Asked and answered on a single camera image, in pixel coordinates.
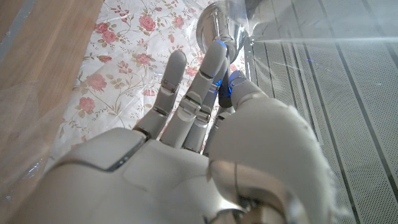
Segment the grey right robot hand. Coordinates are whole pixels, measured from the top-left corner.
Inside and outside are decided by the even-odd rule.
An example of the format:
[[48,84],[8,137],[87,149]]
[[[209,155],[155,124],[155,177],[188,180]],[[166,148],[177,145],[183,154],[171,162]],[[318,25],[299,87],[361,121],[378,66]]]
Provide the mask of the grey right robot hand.
[[153,108],[65,154],[10,223],[332,223],[333,172],[309,123],[241,72],[215,40],[175,103],[171,54]]

